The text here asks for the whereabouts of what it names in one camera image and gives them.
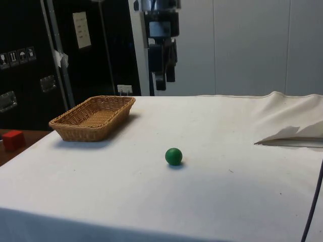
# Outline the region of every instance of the green ball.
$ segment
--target green ball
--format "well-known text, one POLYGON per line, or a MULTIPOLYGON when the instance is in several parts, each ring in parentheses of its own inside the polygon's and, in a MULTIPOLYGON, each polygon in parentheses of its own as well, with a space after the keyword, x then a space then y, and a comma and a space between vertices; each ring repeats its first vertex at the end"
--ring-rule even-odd
POLYGON ((180 165, 183 159, 183 154, 179 149, 171 148, 166 152, 165 159, 169 165, 180 165))

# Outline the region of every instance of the wicker basket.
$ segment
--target wicker basket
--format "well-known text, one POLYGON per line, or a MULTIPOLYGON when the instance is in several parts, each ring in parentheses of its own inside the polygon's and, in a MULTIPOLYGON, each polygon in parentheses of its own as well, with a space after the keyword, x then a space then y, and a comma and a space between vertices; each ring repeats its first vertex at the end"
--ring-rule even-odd
POLYGON ((101 141, 129 116, 134 97, 96 96, 49 122, 64 141, 101 141))

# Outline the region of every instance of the wooden table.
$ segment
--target wooden table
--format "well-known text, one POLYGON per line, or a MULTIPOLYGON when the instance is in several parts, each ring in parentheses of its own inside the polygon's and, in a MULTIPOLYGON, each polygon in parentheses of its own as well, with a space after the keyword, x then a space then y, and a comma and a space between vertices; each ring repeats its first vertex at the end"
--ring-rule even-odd
MULTIPOLYGON (((0 129, 0 135, 3 135, 9 131, 10 130, 1 130, 0 129)), ((46 136, 50 133, 50 131, 29 131, 29 130, 23 130, 22 132, 24 133, 24 136, 25 136, 26 146, 22 147, 16 151, 13 151, 13 152, 5 151, 5 147, 3 145, 3 142, 0 141, 0 166, 6 164, 9 160, 11 160, 15 156, 19 155, 21 152, 26 150, 28 147, 32 146, 38 140, 40 140, 41 138, 43 138, 44 136, 46 136)))

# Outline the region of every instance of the white panel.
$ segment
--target white panel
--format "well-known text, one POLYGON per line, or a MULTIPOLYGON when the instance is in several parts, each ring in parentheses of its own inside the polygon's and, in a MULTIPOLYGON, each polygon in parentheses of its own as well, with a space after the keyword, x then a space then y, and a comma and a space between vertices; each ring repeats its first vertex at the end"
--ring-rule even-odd
POLYGON ((214 0, 217 94, 285 91, 289 0, 214 0))
POLYGON ((137 68, 140 82, 140 90, 142 96, 149 96, 149 76, 148 76, 148 62, 147 49, 144 48, 144 36, 141 25, 141 18, 139 12, 135 12, 133 8, 133 0, 128 0, 130 9, 131 26, 133 32, 133 41, 136 50, 137 68))
POLYGON ((213 0, 183 0, 176 82, 158 96, 215 94, 213 0))
POLYGON ((286 93, 323 94, 322 0, 292 0, 286 93))

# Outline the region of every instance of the basket rim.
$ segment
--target basket rim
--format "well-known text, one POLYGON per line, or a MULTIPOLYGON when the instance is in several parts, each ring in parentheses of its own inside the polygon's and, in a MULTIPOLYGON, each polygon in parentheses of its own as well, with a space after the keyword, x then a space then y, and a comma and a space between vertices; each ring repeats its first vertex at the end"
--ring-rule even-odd
POLYGON ((70 110, 64 112, 63 114, 61 114, 60 116, 52 119, 49 122, 49 126, 52 127, 53 129, 68 129, 68 128, 73 128, 73 129, 84 129, 87 128, 88 130, 97 130, 98 128, 102 128, 105 127, 106 125, 108 125, 111 120, 113 120, 116 116, 118 116, 118 114, 120 112, 122 112, 123 110, 127 109, 128 107, 131 107, 136 101, 136 98, 131 97, 131 96, 107 96, 107 95, 100 95, 100 96, 93 96, 90 97, 88 99, 86 99, 84 102, 81 102, 80 104, 76 105, 75 107, 71 108, 70 110), (62 117, 69 115, 72 111, 76 110, 77 108, 79 108, 80 106, 86 104, 87 102, 89 102, 92 99, 96 99, 96 98, 129 98, 130 101, 128 103, 126 103, 123 107, 121 107, 118 111, 115 112, 114 115, 112 115, 109 119, 107 119, 104 123, 100 124, 100 125, 96 125, 96 126, 81 126, 81 125, 69 125, 69 124, 59 124, 57 123, 58 120, 60 120, 62 117))

